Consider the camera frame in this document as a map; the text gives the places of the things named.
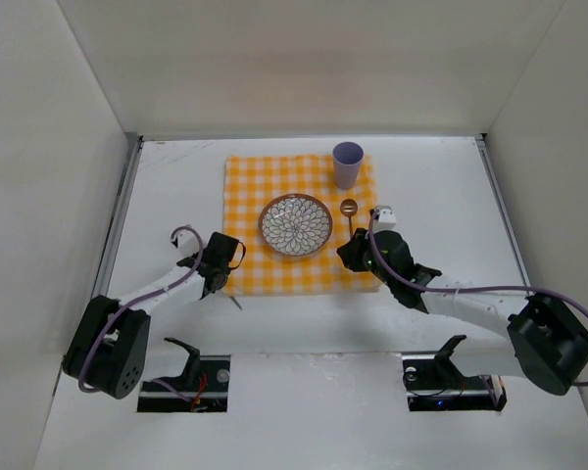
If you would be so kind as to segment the copper fork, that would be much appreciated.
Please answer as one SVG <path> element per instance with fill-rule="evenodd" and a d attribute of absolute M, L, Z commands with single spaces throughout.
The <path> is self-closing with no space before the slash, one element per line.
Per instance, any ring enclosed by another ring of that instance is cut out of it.
<path fill-rule="evenodd" d="M 236 300 L 236 298 L 235 298 L 234 296 L 229 296 L 229 298 L 231 299 L 231 301 L 232 301 L 232 302 L 233 302 L 233 303 L 236 305 L 236 307 L 237 307 L 239 310 L 243 311 L 243 307 L 242 307 L 242 305 L 240 304 L 240 302 L 238 302 L 238 301 Z"/>

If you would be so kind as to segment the copper spoon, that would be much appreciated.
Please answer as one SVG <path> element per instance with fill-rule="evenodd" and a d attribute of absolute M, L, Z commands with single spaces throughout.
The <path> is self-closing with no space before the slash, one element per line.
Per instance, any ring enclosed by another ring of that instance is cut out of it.
<path fill-rule="evenodd" d="M 357 214 L 359 206 L 353 199 L 345 199 L 340 204 L 340 212 L 348 219 L 349 238 L 354 235 L 353 217 Z"/>

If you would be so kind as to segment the yellow white checkered cloth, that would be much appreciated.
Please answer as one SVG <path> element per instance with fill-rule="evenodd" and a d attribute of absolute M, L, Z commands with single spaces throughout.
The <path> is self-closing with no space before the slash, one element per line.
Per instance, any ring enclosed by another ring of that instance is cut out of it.
<path fill-rule="evenodd" d="M 264 207 L 286 194 L 306 194 L 331 212 L 330 240 L 318 252 L 302 258 L 283 257 L 262 239 L 259 219 Z M 247 252 L 224 291 L 235 297 L 314 295 L 339 291 L 374 290 L 379 281 L 369 273 L 354 273 L 343 266 L 337 248 L 350 240 L 348 218 L 339 210 L 345 199 L 358 204 L 352 217 L 355 228 L 368 225 L 368 211 L 377 205 L 373 161 L 365 156 L 354 188 L 334 184 L 333 159 L 325 155 L 287 157 L 231 156 L 225 164 L 223 232 L 243 242 Z"/>

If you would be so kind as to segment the floral patterned ceramic plate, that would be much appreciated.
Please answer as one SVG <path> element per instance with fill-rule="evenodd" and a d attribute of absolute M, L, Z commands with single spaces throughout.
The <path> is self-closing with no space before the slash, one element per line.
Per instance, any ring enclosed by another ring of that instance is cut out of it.
<path fill-rule="evenodd" d="M 331 237 L 332 215 L 317 198 L 290 193 L 270 201 L 258 220 L 262 240 L 276 254 L 303 258 L 321 250 Z"/>

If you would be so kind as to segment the lilac plastic cup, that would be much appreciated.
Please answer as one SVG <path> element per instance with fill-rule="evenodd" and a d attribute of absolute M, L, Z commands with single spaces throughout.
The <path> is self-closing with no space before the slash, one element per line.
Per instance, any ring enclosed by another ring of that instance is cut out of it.
<path fill-rule="evenodd" d="M 341 142 L 332 150 L 333 173 L 335 185 L 342 190 L 349 190 L 356 184 L 365 153 L 355 142 Z"/>

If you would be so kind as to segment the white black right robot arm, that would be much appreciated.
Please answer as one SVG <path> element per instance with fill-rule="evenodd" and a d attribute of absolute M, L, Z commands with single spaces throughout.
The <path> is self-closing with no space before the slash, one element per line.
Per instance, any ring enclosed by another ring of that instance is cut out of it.
<path fill-rule="evenodd" d="M 460 283 L 416 263 L 406 241 L 392 230 L 359 228 L 337 255 L 348 270 L 371 273 L 402 306 L 497 335 L 485 343 L 452 338 L 439 354 L 458 373 L 524 377 L 555 396 L 588 387 L 588 380 L 579 378 L 588 364 L 588 330 L 578 319 L 588 319 L 588 309 L 572 298 L 532 286 Z"/>

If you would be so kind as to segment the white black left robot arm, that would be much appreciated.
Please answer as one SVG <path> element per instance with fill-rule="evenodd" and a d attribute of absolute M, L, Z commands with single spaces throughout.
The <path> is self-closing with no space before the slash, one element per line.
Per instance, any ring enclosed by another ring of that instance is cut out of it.
<path fill-rule="evenodd" d="M 170 239 L 181 260 L 163 277 L 131 294 L 88 302 L 62 363 L 82 392 L 126 398 L 144 371 L 151 315 L 221 291 L 236 269 L 235 254 L 246 255 L 240 240 L 215 232 L 203 241 L 189 225 L 176 228 Z"/>

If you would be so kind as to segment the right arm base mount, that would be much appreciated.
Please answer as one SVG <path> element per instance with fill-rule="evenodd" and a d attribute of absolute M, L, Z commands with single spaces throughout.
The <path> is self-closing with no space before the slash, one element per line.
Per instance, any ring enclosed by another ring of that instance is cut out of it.
<path fill-rule="evenodd" d="M 494 411 L 508 402 L 499 376 L 465 376 L 451 358 L 466 335 L 456 335 L 438 351 L 402 355 L 402 382 L 410 412 Z"/>

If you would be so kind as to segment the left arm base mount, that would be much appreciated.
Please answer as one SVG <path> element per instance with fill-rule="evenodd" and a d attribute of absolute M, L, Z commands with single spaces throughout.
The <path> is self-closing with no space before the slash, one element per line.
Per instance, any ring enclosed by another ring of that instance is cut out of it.
<path fill-rule="evenodd" d="M 231 357 L 203 355 L 173 337 L 167 353 L 149 358 L 146 379 L 139 387 L 138 413 L 225 413 L 228 407 Z"/>

